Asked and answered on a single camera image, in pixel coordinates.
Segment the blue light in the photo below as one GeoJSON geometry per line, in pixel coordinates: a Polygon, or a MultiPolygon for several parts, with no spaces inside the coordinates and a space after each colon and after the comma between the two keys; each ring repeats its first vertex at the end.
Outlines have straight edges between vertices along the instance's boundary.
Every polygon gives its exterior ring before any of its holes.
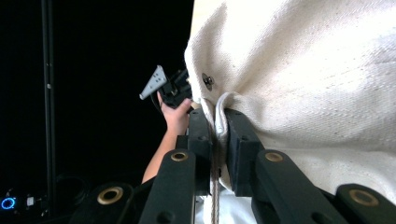
{"type": "Polygon", "coordinates": [[[15,205],[15,199],[13,198],[5,198],[1,202],[1,208],[3,208],[4,210],[12,209],[14,208],[14,205],[15,205]]]}

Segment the dark studio background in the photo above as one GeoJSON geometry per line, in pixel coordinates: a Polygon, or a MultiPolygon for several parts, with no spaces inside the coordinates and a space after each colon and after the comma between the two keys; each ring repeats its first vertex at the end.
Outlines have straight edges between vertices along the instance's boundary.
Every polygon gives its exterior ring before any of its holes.
{"type": "MultiPolygon", "coordinates": [[[[83,179],[90,188],[140,183],[165,122],[150,99],[138,95],[157,64],[169,75],[184,68],[193,1],[49,2],[53,162],[66,186],[57,185],[55,208],[62,215],[72,211],[80,187],[67,178],[83,179]]],[[[9,189],[26,195],[48,187],[42,32],[41,0],[1,1],[0,198],[9,189]]],[[[0,223],[35,217],[3,212],[0,223]]]]}

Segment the forearm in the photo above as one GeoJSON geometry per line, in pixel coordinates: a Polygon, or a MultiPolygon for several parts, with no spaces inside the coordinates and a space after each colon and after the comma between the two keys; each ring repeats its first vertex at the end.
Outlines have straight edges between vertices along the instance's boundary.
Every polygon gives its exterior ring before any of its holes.
{"type": "Polygon", "coordinates": [[[143,183],[157,175],[158,170],[161,166],[161,162],[163,161],[163,156],[167,152],[175,149],[176,140],[177,133],[166,131],[165,135],[163,136],[163,140],[160,143],[160,146],[158,147],[157,151],[149,162],[148,167],[146,168],[146,172],[143,176],[143,183]]]}

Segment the gray metal part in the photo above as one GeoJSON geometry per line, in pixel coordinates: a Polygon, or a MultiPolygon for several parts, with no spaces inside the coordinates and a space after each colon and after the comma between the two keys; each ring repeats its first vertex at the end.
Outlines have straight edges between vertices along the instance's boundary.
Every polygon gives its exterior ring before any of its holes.
{"type": "Polygon", "coordinates": [[[160,65],[157,65],[157,68],[149,79],[145,89],[143,89],[143,91],[139,94],[140,99],[146,99],[149,95],[158,90],[166,82],[167,78],[165,72],[163,71],[163,68],[160,65]]]}

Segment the hand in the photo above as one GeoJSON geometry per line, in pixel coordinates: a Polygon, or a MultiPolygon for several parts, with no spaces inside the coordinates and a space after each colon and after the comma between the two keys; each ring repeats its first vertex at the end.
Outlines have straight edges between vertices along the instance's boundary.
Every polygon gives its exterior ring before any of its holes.
{"type": "Polygon", "coordinates": [[[161,111],[166,120],[167,131],[175,135],[184,135],[189,127],[189,111],[191,107],[191,100],[184,99],[184,101],[176,108],[169,107],[163,104],[163,99],[157,91],[158,101],[160,102],[161,111]]]}

